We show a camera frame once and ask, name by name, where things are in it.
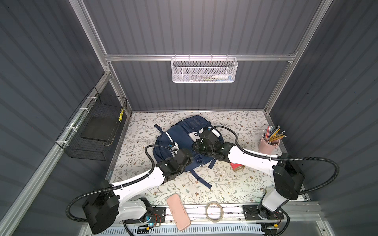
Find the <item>navy blue student backpack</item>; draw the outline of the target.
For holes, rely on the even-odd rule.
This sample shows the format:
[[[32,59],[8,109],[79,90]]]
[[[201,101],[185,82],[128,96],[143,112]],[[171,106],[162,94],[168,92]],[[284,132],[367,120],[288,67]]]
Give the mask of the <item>navy blue student backpack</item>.
[[[211,122],[202,116],[196,115],[179,121],[166,131],[163,131],[158,125],[154,125],[154,127],[161,133],[161,135],[158,136],[153,149],[153,155],[157,163],[175,156],[180,149],[186,148],[191,150],[193,162],[185,168],[184,172],[190,172],[197,181],[202,183],[208,189],[211,189],[212,185],[201,178],[195,172],[195,168],[209,163],[209,168],[211,169],[217,160],[213,157],[205,156],[193,151],[193,144],[199,137],[199,134],[208,129],[213,129]],[[213,131],[219,141],[224,143],[222,135],[216,130]]]

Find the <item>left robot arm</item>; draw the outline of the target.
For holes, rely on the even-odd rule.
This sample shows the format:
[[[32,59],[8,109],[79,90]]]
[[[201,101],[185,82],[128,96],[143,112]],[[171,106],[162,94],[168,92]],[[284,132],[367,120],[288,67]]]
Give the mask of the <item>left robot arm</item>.
[[[83,204],[83,210],[94,235],[102,233],[116,221],[148,218],[151,205],[142,199],[131,198],[154,187],[163,185],[181,175],[193,162],[192,151],[180,149],[173,157],[157,163],[153,170],[119,183],[104,186],[110,190],[91,194]]]

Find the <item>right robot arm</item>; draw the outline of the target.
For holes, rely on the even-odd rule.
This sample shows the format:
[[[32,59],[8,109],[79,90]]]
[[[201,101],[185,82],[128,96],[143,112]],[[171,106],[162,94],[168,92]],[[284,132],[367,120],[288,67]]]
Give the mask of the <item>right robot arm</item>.
[[[193,144],[193,151],[219,161],[244,165],[271,176],[274,185],[266,190],[259,204],[258,209],[262,212],[274,212],[289,200],[297,200],[300,195],[304,174],[294,162],[283,156],[247,150],[237,141],[221,143],[213,129],[199,134]]]

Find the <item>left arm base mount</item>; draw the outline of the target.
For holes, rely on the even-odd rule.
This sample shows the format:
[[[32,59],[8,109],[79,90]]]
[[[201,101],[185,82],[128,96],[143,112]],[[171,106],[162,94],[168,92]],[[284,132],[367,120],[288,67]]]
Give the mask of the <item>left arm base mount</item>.
[[[147,210],[147,212],[140,219],[129,219],[126,220],[126,223],[164,223],[165,217],[166,207],[153,207],[152,210]]]

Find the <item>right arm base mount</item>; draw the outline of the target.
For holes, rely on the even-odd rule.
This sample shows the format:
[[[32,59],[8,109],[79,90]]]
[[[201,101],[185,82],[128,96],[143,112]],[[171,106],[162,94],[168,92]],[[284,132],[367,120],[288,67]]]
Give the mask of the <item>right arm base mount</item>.
[[[280,209],[276,211],[269,211],[263,206],[252,204],[252,205],[242,205],[242,210],[243,210],[245,220],[247,221],[257,221],[257,220],[281,221],[285,219],[285,215]]]

